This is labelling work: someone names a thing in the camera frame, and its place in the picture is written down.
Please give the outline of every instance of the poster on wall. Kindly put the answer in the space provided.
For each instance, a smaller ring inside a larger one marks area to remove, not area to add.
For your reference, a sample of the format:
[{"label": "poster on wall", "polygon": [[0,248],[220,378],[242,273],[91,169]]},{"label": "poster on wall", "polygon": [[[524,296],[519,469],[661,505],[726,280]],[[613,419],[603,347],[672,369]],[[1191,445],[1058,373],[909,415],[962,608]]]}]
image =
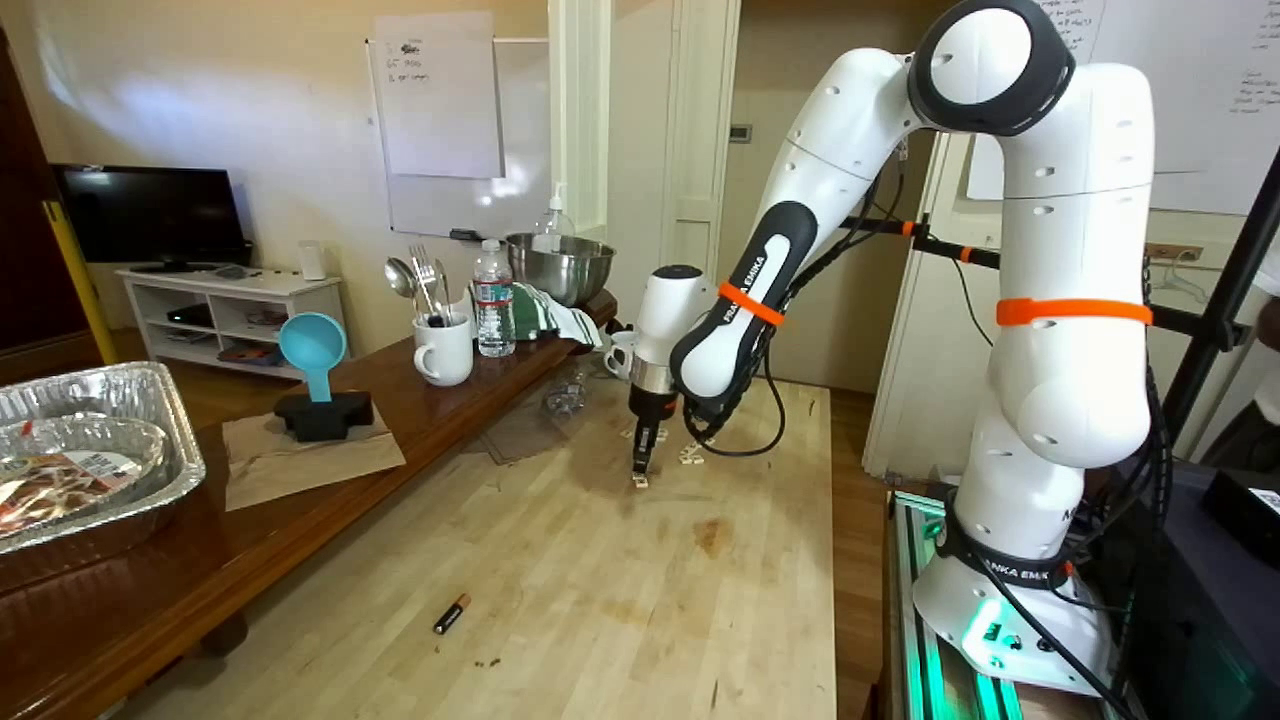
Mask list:
[{"label": "poster on wall", "polygon": [[[1156,100],[1151,207],[1247,211],[1280,147],[1280,0],[1040,0],[1080,65],[1131,65]],[[999,199],[981,135],[971,199]]]},{"label": "poster on wall", "polygon": [[377,18],[388,178],[499,178],[493,12]]}]

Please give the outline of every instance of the pen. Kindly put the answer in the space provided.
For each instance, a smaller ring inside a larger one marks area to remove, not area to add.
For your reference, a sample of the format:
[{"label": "pen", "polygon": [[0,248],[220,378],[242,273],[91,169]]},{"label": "pen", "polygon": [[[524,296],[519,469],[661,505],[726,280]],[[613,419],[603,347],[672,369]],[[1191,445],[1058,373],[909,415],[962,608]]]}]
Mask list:
[{"label": "pen", "polygon": [[471,602],[471,597],[461,592],[461,597],[437,618],[433,632],[443,637],[443,632],[464,618],[467,602]]}]

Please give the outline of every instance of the white cup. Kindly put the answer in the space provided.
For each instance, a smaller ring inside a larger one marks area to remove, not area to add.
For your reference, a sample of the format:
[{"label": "white cup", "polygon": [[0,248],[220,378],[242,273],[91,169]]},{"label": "white cup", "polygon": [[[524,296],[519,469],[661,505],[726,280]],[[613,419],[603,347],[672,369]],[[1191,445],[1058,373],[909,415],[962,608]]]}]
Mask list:
[{"label": "white cup", "polygon": [[297,244],[297,278],[301,280],[324,280],[328,278],[328,248],[321,241]]},{"label": "white cup", "polygon": [[418,318],[413,319],[413,369],[437,386],[458,389],[471,378],[476,351],[471,351],[471,326],[448,319],[448,318]]}]

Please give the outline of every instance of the orange stripe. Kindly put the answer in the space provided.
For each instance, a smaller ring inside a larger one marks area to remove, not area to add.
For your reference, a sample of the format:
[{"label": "orange stripe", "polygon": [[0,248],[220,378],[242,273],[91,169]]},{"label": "orange stripe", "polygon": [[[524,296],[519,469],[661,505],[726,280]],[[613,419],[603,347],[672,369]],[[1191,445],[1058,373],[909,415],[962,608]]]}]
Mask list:
[{"label": "orange stripe", "polygon": [[760,319],[773,326],[773,328],[784,328],[784,319],[788,319],[784,313],[760,306],[758,296],[750,296],[746,288],[735,288],[735,286],[727,286],[727,280],[720,286],[720,296],[731,300],[735,309],[760,318]]},{"label": "orange stripe", "polygon": [[1058,318],[1115,318],[1115,319],[1142,319],[1151,326],[1149,306],[1126,306],[1126,300],[1033,300],[1033,296],[1014,296],[997,306],[997,326],[1037,326],[1037,319],[1058,319]]}]

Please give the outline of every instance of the blue object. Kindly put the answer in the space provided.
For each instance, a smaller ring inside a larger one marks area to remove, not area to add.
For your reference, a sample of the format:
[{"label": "blue object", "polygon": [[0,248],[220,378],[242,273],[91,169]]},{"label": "blue object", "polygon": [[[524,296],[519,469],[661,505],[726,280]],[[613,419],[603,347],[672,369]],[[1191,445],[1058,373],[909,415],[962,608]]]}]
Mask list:
[{"label": "blue object", "polygon": [[349,334],[324,313],[288,318],[279,358],[305,378],[314,406],[331,406],[328,373],[349,358]]}]

